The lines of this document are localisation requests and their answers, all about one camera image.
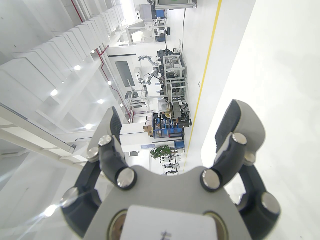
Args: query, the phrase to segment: black cable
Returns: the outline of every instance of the black cable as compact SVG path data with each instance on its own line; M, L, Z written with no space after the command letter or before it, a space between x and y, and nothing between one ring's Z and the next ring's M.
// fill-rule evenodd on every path
M182 24L182 45L181 45L181 56L183 52L183 39L184 39L184 20L186 18L186 8L184 9L184 16L183 16L183 24Z

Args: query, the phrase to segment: cardboard box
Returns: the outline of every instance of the cardboard box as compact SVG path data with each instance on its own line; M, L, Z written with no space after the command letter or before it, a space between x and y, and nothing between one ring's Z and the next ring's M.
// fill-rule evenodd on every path
M152 120L151 120L151 121L146 121L145 125L146 125L146 126L150 126L150 127L152 127L152 125L153 125L153 121L152 121Z
M148 133L149 136L153 135L153 130L152 130L152 126L148 125L148 126L144 126L143 127L143 131Z

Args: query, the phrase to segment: white ceiling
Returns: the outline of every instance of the white ceiling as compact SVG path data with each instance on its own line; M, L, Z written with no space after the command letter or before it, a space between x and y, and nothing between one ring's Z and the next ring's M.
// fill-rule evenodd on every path
M124 119L91 53L105 49L124 20L120 1L72 1L0 0L0 103L53 135L94 130L110 106Z

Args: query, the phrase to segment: white floor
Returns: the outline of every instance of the white floor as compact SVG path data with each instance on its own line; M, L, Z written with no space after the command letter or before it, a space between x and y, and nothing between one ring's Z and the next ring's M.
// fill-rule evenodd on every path
M198 8L186 11L183 48L192 116L217 9L217 0L198 1ZM241 32L235 33L234 28L243 28L239 22L245 21L244 15L250 16L250 8L244 10L243 6L238 17L234 14L233 21L227 21L224 12L229 8L229 14L234 13L233 3L239 0L222 2L191 141L191 128L186 131L185 143L189 146L190 142L190 147L184 171L212 165L214 135L226 108L232 99L247 102L262 120L267 135L256 167L282 208L280 221L268 239L318 239L320 0L257 0L241 45ZM182 37L177 29L182 25L183 10L169 11L168 15L169 25L171 21L174 26L168 48L178 47L171 41ZM233 66L226 78L230 62ZM239 199L242 184L233 181L227 190Z

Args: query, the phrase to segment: white robot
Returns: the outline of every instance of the white robot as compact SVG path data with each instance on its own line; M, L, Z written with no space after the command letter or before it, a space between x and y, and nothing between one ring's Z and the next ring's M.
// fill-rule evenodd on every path
M143 85L150 85L151 84L151 79L153 77L158 78L159 76L159 64L158 63L155 63L151 60L151 57L150 56L147 56L147 55L141 55L138 59L138 61L141 61L141 60L144 60L144 59L147 59L150 64L152 65L152 68L153 68L153 71L151 73L147 73L145 74L142 78L137 78L139 80L139 83L140 84L143 84Z

